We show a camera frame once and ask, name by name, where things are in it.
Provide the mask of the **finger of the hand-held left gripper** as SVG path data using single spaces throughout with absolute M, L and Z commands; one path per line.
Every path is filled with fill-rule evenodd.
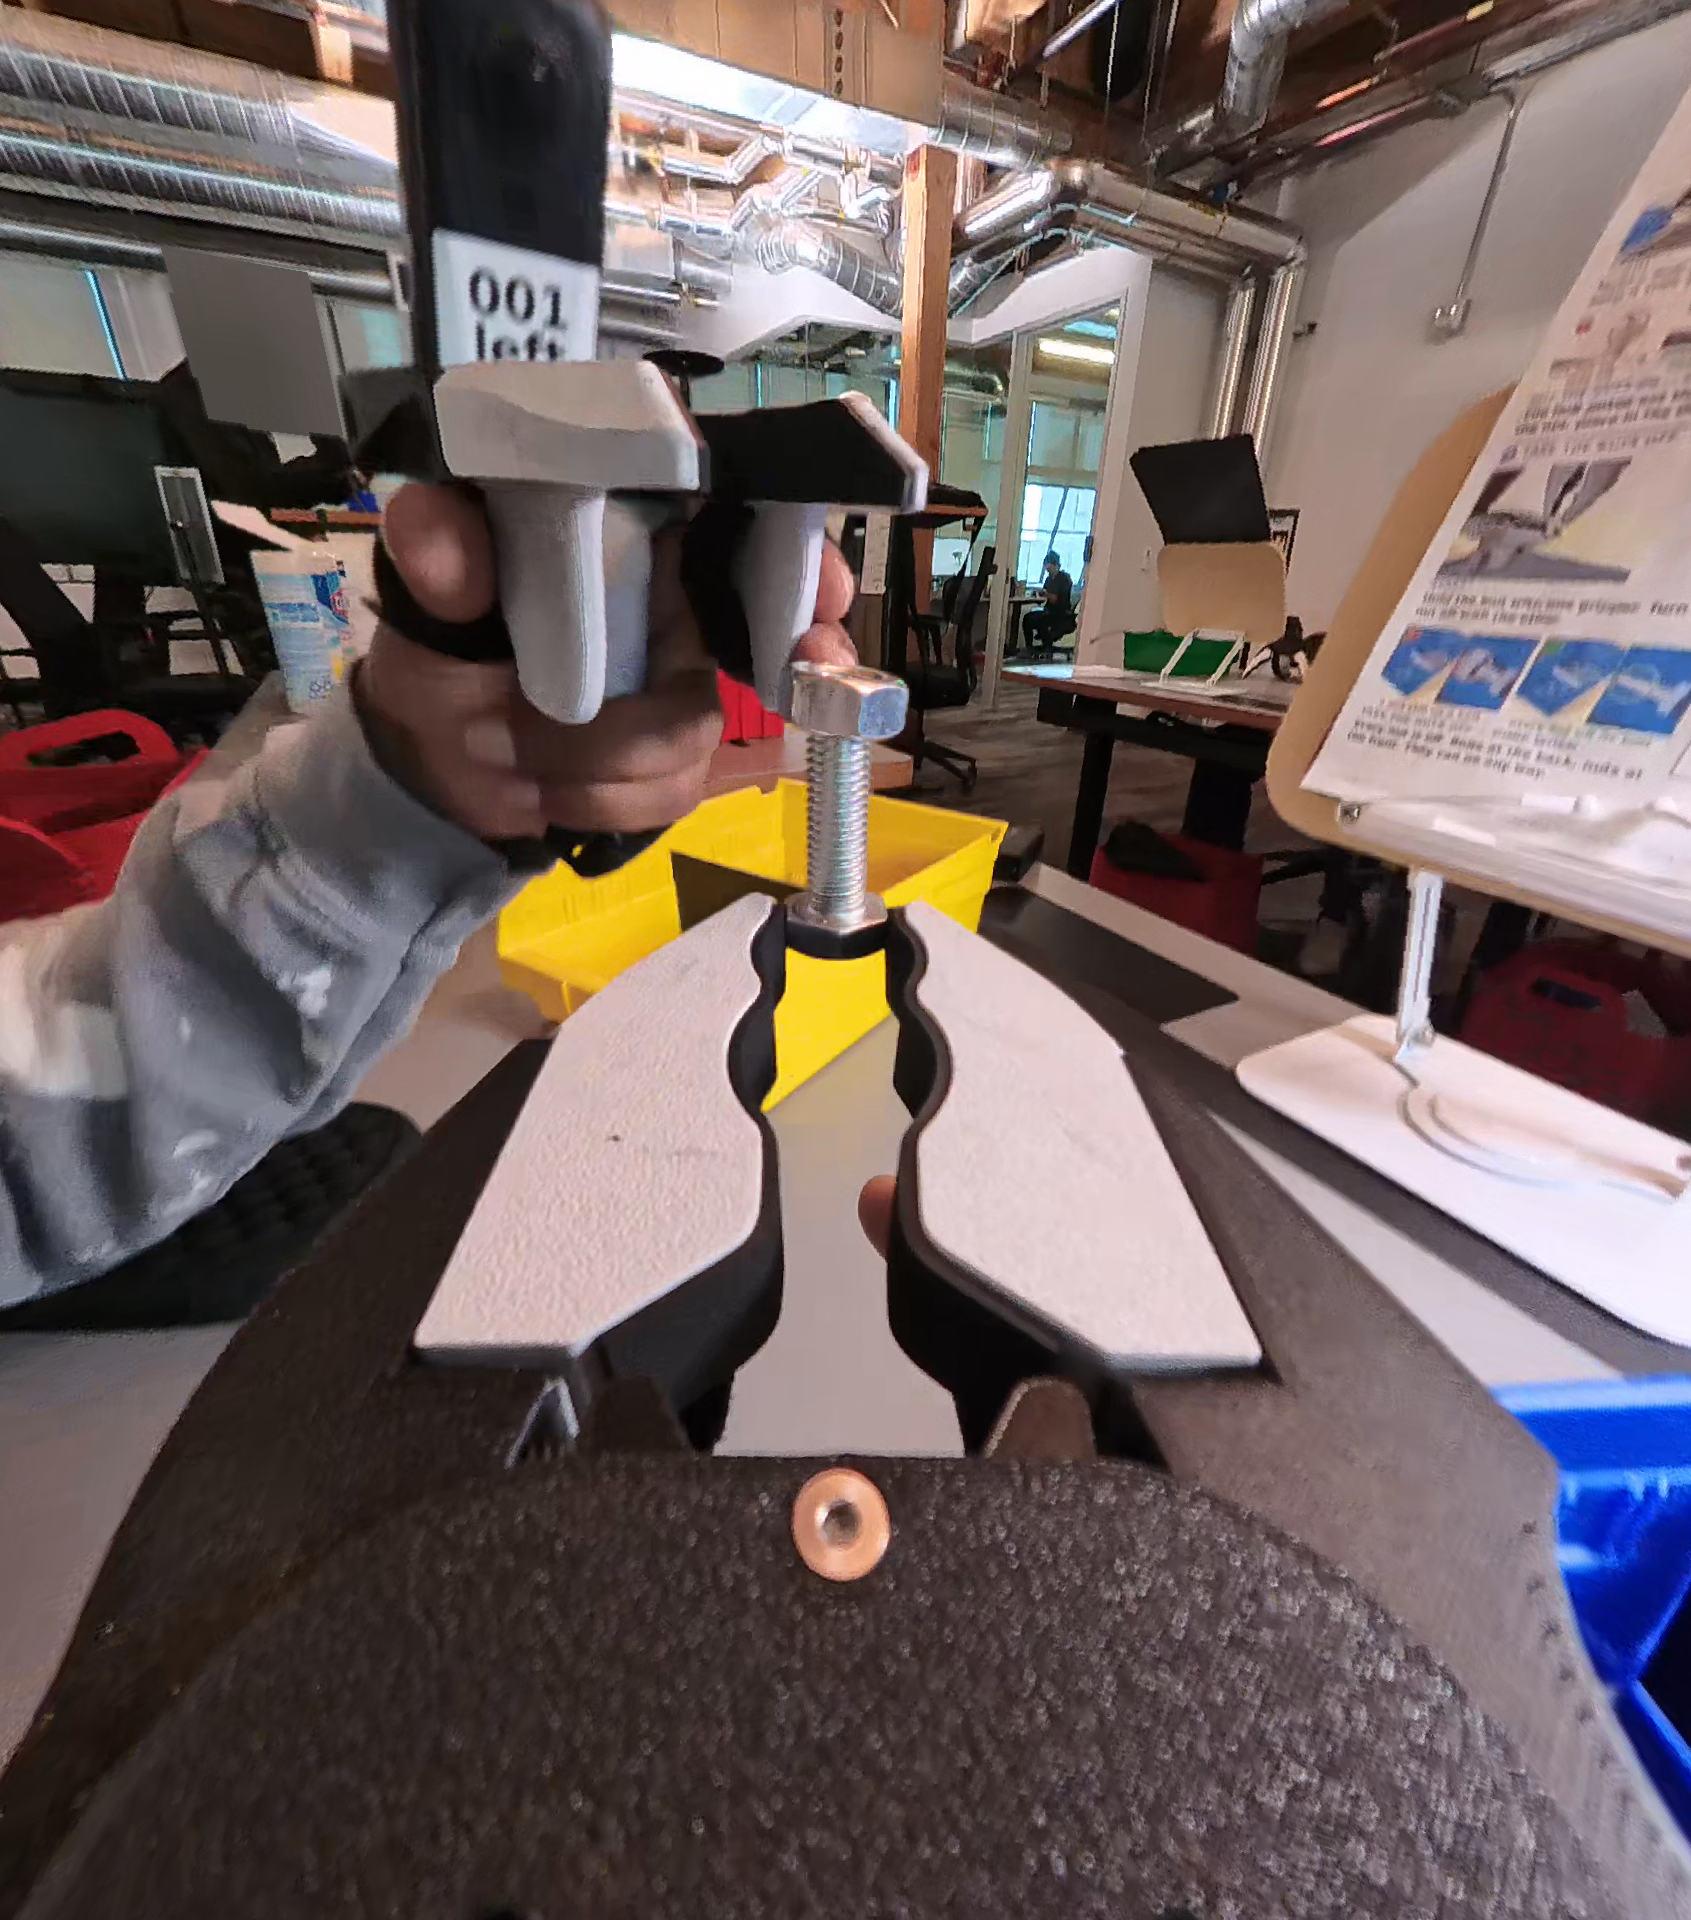
M 788 714 L 828 516 L 920 515 L 930 468 L 864 394 L 702 414 L 700 437 L 700 629 L 726 674 Z
M 706 440 L 636 361 L 464 364 L 432 401 L 450 475 L 482 496 L 522 694 L 584 726 L 646 685 L 654 544 L 702 493 Z

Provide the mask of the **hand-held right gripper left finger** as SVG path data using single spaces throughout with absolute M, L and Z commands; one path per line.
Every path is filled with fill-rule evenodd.
M 762 1115 L 784 988 L 784 911 L 748 893 L 564 1023 L 418 1320 L 420 1364 L 552 1381 L 570 1431 L 644 1381 L 686 1438 L 724 1436 L 784 1298 Z

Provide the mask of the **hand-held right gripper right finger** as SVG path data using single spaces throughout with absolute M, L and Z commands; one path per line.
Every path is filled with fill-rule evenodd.
M 926 905 L 886 947 L 908 1128 L 888 1323 L 982 1449 L 1032 1381 L 1098 1431 L 1140 1385 L 1264 1364 L 1126 1049 L 1078 999 Z

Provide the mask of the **silver hex bolt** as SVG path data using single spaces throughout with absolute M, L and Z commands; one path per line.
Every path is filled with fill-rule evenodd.
M 872 748 L 906 731 L 906 682 L 862 664 L 796 663 L 792 724 L 808 757 L 808 887 L 822 898 L 868 888 Z

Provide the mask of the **yellow plastic bin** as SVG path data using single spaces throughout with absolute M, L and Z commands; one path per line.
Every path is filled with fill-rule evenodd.
M 504 982 L 560 1025 L 616 977 L 684 928 L 672 857 L 740 873 L 756 893 L 796 893 L 808 879 L 808 791 L 802 780 L 744 786 L 704 801 L 630 864 L 608 876 L 566 866 L 532 880 L 500 917 Z M 878 794 L 868 807 L 868 884 L 890 909 L 928 902 L 976 930 L 1008 826 Z M 788 958 L 776 1016 L 776 1107 L 888 1018 L 878 958 Z

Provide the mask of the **person's left forearm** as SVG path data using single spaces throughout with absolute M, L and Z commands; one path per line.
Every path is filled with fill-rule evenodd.
M 412 798 L 338 692 L 162 798 L 112 896 L 0 924 L 0 1313 L 328 1123 L 546 864 Z

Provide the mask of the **silver duct elbow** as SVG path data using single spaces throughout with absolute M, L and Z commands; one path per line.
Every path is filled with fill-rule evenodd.
M 1350 3 L 1242 3 L 1232 20 L 1228 60 L 1214 102 L 1216 142 L 1260 132 L 1278 104 L 1290 40 L 1344 14 Z

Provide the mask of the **person's left hand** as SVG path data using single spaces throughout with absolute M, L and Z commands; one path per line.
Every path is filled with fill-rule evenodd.
M 380 529 L 416 605 L 470 623 L 496 597 L 490 533 L 476 496 L 408 484 Z M 438 816 L 486 845 L 540 840 L 548 829 L 666 829 L 706 794 L 722 737 L 714 657 L 680 579 L 680 535 L 652 548 L 648 678 L 638 694 L 564 726 L 528 704 L 512 664 L 436 655 L 384 618 L 354 674 L 354 709 L 378 765 Z M 794 659 L 852 666 L 846 621 L 856 579 L 828 540 L 814 625 Z

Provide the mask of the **black office chair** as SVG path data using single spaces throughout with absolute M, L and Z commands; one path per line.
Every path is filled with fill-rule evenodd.
M 930 739 L 928 722 L 938 712 L 966 709 L 980 685 L 974 631 L 986 591 L 996 572 L 998 551 L 974 546 L 968 565 L 948 582 L 938 610 L 908 618 L 916 661 L 906 664 L 908 716 L 902 752 L 912 758 L 912 778 L 928 767 L 954 778 L 964 797 L 978 785 L 974 757 Z

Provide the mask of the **red storage crate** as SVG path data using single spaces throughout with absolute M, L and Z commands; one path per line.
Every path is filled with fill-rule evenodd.
M 1482 975 L 1462 1045 L 1691 1143 L 1691 960 L 1555 935 Z
M 1098 849 L 1090 884 L 1206 941 L 1256 956 L 1264 859 L 1138 821 Z

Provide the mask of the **white wipes canister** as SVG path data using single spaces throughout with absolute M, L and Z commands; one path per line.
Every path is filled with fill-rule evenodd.
M 348 666 L 352 629 L 344 565 L 324 544 L 268 546 L 252 555 L 252 572 L 286 707 L 308 716 L 338 690 Z

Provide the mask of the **wooden-edged office desk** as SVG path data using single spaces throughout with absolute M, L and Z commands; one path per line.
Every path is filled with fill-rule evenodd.
M 1092 875 L 1102 845 L 1116 748 L 1188 761 L 1194 773 L 1180 830 L 1198 845 L 1244 853 L 1254 794 L 1292 688 L 1274 694 L 1254 678 L 1160 682 L 1126 669 L 1060 664 L 1004 666 L 1002 680 L 1036 688 L 1040 724 L 1084 743 L 1066 855 L 1074 880 Z

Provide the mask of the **small black panel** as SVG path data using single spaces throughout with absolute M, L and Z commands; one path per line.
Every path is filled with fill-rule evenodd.
M 1168 548 L 1272 540 L 1252 434 L 1136 447 L 1128 467 Z

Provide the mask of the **tan document board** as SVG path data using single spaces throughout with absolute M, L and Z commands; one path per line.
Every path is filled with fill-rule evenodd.
M 1286 636 L 1288 565 L 1274 540 L 1170 542 L 1156 561 L 1160 625 L 1242 635 L 1250 650 Z

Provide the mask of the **white document stand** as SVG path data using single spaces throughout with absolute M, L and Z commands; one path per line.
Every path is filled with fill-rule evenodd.
M 1691 810 L 1657 798 L 1364 798 L 1344 838 L 1408 869 L 1394 1015 L 1242 1059 L 1242 1088 L 1621 1325 L 1691 1350 L 1691 1147 L 1432 1023 L 1446 883 L 1691 958 Z

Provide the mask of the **dark computer monitor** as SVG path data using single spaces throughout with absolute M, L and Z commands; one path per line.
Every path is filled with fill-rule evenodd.
M 44 565 L 178 587 L 156 472 L 182 464 L 180 440 L 148 401 L 0 388 L 0 525 Z

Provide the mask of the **wooden document board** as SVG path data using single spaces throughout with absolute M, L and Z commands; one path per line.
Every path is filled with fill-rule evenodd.
M 1480 898 L 1661 949 L 1691 960 L 1691 933 L 1649 924 L 1633 911 L 1587 901 L 1527 869 L 1494 870 L 1494 850 L 1466 840 L 1408 843 L 1394 825 L 1344 821 L 1340 802 L 1306 788 L 1326 739 L 1338 726 L 1368 659 L 1380 646 L 1392 613 L 1434 544 L 1434 537 L 1466 487 L 1478 459 L 1497 432 L 1497 421 L 1515 396 L 1515 385 L 1476 399 L 1442 429 L 1394 493 L 1374 540 L 1354 570 L 1330 621 L 1318 661 L 1294 694 L 1288 718 L 1274 737 L 1266 788 L 1280 818 L 1326 847 L 1360 853 L 1396 869 L 1430 869 L 1436 876 Z

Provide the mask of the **printed instruction sheet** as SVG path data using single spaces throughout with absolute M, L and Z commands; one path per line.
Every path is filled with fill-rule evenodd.
M 1691 79 L 1306 788 L 1691 826 Z

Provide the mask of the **wooden support post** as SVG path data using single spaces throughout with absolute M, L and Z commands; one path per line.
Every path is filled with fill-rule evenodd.
M 900 434 L 940 476 L 954 262 L 958 157 L 922 145 L 906 159 L 898 421 Z

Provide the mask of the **silver ventilation duct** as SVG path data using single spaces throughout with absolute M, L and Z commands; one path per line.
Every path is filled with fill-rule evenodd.
M 306 85 L 394 100 L 378 4 L 24 3 L 0 4 L 0 40 L 34 53 L 152 73 L 236 63 Z
M 142 204 L 176 218 L 330 231 L 390 240 L 398 194 L 308 183 L 274 167 L 148 150 L 0 114 L 0 183 L 30 194 Z

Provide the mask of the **metal wall conduit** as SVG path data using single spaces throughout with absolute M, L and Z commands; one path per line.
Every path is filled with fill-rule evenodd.
M 1482 265 L 1482 253 L 1492 226 L 1497 200 L 1501 197 L 1501 187 L 1509 167 L 1509 159 L 1515 147 L 1519 132 L 1519 123 L 1523 116 L 1525 99 L 1519 91 L 1503 93 L 1503 125 L 1494 152 L 1494 163 L 1482 192 L 1482 204 L 1478 218 L 1464 255 L 1458 278 L 1452 293 L 1442 300 L 1430 315 L 1430 337 L 1434 344 L 1444 344 L 1464 337 L 1468 331 L 1474 298 L 1476 298 L 1476 281 Z

